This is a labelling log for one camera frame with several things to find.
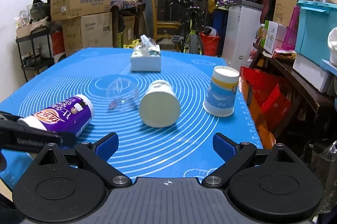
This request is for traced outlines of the purple paper cup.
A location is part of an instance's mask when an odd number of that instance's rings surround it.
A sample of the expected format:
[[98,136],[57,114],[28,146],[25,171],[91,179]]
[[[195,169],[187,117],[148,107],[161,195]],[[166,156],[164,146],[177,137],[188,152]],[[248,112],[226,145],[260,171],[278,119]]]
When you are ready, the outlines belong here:
[[23,125],[56,133],[70,133],[79,137],[94,117],[94,106],[88,97],[77,94],[26,118],[18,119]]

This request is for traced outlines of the blue yellow paper cup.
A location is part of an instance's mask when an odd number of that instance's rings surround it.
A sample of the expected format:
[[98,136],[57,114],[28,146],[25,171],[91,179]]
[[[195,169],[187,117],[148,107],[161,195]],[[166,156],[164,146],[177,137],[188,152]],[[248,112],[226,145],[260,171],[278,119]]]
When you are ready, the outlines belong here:
[[216,117],[228,117],[234,112],[240,73],[228,66],[215,66],[203,101],[203,109]]

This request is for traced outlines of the clear plastic cup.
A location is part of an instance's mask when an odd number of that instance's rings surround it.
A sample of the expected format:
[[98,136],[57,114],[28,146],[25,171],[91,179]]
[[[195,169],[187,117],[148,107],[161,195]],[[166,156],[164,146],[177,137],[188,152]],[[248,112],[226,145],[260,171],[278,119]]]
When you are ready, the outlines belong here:
[[132,111],[138,107],[139,89],[134,81],[118,77],[107,87],[106,97],[109,110]]

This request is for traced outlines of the white printed paper cup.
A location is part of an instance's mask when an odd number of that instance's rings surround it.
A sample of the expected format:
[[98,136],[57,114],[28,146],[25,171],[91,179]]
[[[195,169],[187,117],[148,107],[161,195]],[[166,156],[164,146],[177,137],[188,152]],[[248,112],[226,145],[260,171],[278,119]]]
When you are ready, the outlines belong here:
[[176,123],[181,106],[173,87],[165,80],[152,82],[139,104],[143,123],[154,128],[169,127]]

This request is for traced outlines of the blue silicone baking mat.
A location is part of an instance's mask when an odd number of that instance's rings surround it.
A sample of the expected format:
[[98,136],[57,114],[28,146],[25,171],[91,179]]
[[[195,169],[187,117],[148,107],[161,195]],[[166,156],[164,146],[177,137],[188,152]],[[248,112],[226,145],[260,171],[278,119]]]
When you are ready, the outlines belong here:
[[109,163],[131,179],[204,178],[222,164],[212,145],[216,133],[262,146],[240,92],[228,117],[203,108],[223,59],[164,51],[159,72],[141,73],[131,71],[131,55],[130,49],[83,49],[24,84],[1,109],[27,117],[76,94],[88,97],[94,117],[79,140],[117,133]]

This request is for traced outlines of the black metal shelf rack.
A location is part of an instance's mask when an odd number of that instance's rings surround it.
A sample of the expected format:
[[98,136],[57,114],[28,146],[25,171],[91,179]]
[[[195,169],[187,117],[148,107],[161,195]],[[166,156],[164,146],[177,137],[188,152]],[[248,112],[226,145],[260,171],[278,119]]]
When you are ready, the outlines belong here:
[[[44,57],[41,54],[41,48],[35,44],[35,40],[39,37],[45,37],[49,56]],[[29,43],[31,50],[29,50],[26,54],[22,53],[21,45],[23,43]],[[21,61],[21,70],[23,71],[23,75],[25,77],[26,82],[29,82],[27,77],[27,72],[31,72],[32,74],[40,74],[40,71],[43,68],[50,68],[55,64],[54,57],[52,55],[52,43],[50,38],[50,29],[48,26],[39,26],[37,29],[31,30],[29,35],[25,37],[20,37],[15,39],[15,43],[17,44],[19,58]]]

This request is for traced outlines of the dark wooden side table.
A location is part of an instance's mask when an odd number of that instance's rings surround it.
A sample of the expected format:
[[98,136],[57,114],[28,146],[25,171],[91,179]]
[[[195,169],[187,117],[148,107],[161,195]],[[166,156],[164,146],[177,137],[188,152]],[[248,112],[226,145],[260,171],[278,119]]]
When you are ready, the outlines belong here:
[[285,61],[265,56],[263,54],[265,50],[257,43],[253,43],[253,48],[257,50],[257,54],[250,64],[251,68],[285,77],[289,81],[289,85],[298,93],[300,102],[311,107],[317,116],[336,117],[333,97],[318,92]]

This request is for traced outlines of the white tissue box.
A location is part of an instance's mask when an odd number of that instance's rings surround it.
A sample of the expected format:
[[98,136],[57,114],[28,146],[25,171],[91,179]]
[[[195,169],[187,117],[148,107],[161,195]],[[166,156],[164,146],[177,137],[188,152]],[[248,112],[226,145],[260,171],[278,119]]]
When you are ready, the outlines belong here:
[[131,55],[132,72],[160,72],[162,67],[160,46],[146,35],[140,37]]

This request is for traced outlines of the red plastic bucket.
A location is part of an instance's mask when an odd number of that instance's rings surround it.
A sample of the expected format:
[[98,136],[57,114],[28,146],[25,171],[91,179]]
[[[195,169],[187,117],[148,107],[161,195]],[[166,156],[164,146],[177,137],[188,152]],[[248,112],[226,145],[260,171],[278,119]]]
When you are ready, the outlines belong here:
[[220,37],[218,35],[205,35],[203,33],[200,33],[199,37],[201,38],[203,45],[203,54],[208,56],[217,56]]

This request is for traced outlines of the green white carton box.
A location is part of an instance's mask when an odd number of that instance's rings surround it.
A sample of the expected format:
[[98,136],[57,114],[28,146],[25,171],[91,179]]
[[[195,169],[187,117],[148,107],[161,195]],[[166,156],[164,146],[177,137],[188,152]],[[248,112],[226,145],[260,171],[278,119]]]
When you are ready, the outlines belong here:
[[270,55],[273,55],[275,49],[282,47],[286,33],[286,26],[266,20],[262,28],[262,37],[259,45]]

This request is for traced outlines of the lower cardboard box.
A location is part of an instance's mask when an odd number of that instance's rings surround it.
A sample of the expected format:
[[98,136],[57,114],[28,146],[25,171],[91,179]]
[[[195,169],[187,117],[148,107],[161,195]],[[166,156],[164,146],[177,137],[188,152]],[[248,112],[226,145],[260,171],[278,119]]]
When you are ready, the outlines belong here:
[[88,47],[113,47],[110,12],[65,19],[62,30],[67,57]]

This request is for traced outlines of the white chest freezer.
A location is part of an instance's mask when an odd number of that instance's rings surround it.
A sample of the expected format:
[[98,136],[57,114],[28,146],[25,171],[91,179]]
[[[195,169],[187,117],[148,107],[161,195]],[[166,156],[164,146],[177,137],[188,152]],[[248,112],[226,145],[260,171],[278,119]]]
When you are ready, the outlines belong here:
[[246,0],[230,5],[222,52],[230,67],[240,70],[250,65],[250,52],[261,27],[262,10],[262,5]]

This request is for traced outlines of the black bicycle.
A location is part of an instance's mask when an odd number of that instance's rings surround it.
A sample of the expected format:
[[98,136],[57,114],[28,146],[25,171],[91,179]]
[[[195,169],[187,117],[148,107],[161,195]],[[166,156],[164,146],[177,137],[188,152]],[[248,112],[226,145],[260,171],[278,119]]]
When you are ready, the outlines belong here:
[[180,5],[183,8],[181,25],[178,32],[171,40],[181,53],[204,55],[205,50],[200,37],[203,29],[202,18],[205,12],[197,5],[196,1],[204,0],[168,0],[171,5]]

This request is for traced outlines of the yellow wooden chair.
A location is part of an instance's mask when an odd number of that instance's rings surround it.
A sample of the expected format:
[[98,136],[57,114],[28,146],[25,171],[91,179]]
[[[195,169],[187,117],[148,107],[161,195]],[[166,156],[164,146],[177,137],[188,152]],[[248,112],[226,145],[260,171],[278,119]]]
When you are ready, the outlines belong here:
[[[159,41],[160,39],[172,38],[173,30],[177,30],[182,24],[178,21],[158,21],[157,7],[155,0],[151,0],[152,5],[152,20],[153,20],[153,39]],[[158,30],[171,30],[170,33],[158,32]]]

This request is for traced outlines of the teal plastic storage bin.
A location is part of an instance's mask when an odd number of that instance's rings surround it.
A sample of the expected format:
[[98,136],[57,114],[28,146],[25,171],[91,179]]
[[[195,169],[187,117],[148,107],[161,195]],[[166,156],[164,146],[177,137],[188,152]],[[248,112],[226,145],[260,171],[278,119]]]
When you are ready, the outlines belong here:
[[336,4],[299,0],[298,33],[295,51],[319,65],[330,59],[329,32],[336,27]]

